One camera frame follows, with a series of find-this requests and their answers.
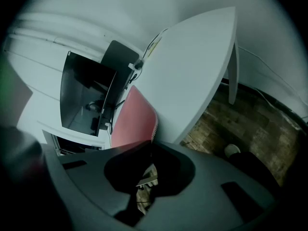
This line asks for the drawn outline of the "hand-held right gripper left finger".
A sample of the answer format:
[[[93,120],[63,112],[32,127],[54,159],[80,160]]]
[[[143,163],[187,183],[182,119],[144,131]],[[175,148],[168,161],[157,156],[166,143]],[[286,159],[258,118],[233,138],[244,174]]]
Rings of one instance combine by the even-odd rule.
[[[43,152],[52,182],[71,218],[142,218],[137,185],[149,162],[148,142],[90,153]]]

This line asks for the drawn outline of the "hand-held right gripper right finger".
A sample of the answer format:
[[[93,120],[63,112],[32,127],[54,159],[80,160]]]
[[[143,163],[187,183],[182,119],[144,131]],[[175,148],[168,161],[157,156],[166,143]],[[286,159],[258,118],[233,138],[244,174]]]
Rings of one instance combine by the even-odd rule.
[[[141,231],[248,229],[274,196],[219,157],[180,145],[155,143],[158,185],[154,202],[137,224]]]

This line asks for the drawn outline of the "red desk mat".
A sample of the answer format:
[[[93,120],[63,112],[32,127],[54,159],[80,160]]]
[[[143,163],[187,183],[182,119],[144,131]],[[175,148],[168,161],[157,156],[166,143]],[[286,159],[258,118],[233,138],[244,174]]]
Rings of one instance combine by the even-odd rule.
[[[155,109],[132,86],[122,105],[111,134],[111,147],[121,147],[139,141],[153,141],[158,127]]]

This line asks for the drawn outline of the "person's white shoe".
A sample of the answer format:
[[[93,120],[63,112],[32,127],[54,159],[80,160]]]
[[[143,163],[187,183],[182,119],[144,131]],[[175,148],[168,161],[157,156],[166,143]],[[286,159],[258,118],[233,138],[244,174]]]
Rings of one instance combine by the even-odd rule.
[[[240,149],[234,144],[229,144],[224,149],[224,153],[227,158],[230,158],[233,154],[239,154],[240,152]]]

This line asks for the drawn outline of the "person's black clothing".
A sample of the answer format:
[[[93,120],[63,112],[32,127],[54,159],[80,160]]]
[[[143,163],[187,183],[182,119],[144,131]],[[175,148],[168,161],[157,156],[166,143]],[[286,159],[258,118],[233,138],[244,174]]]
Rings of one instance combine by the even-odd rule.
[[[229,161],[245,174],[249,175],[269,191],[276,194],[280,186],[270,170],[251,152],[235,153]]]

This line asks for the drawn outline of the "black computer monitor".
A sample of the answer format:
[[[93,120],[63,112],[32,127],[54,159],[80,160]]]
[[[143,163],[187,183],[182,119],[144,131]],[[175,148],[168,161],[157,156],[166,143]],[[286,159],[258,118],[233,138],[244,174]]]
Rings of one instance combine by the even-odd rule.
[[[62,127],[98,136],[106,100],[127,69],[128,63],[118,57],[105,56],[99,63],[69,51],[60,87]]]

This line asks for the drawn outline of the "white desk leg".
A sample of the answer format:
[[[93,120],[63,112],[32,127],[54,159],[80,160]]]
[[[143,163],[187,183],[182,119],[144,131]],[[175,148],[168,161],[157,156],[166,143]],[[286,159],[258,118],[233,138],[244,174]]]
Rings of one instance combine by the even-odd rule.
[[[236,100],[239,82],[239,49],[237,39],[234,41],[227,70],[229,80],[229,104],[233,105]]]

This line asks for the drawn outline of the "black flat panel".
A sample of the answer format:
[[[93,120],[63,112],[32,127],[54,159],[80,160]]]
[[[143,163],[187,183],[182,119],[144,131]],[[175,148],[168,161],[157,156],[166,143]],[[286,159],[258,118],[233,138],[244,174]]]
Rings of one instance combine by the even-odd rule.
[[[114,91],[120,92],[125,87],[134,72],[128,65],[134,64],[138,59],[139,54],[127,46],[116,40],[110,43],[101,64],[116,71],[111,85]]]

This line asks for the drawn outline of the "yellow sticker strip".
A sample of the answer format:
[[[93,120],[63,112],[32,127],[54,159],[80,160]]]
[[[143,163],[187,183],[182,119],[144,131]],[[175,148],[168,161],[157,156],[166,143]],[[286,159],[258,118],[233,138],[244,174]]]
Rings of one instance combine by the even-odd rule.
[[[147,57],[149,57],[152,53],[152,51],[155,49],[155,47],[157,46],[157,44],[159,43],[159,41],[161,40],[161,36],[159,36],[150,46],[148,52],[147,52]]]

